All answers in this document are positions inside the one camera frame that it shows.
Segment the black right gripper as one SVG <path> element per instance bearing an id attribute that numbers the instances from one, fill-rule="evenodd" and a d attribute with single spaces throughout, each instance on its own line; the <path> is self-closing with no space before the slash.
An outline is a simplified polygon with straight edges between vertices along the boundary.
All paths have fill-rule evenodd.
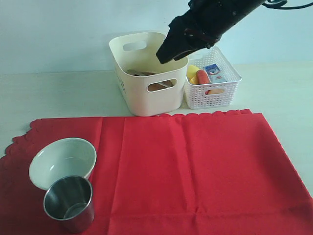
<path id="1" fill-rule="evenodd" d="M 169 32 L 156 52 L 159 62 L 178 61 L 212 47 L 226 31 L 263 3 L 263 0 L 189 1 L 189 10 L 169 25 Z"/>

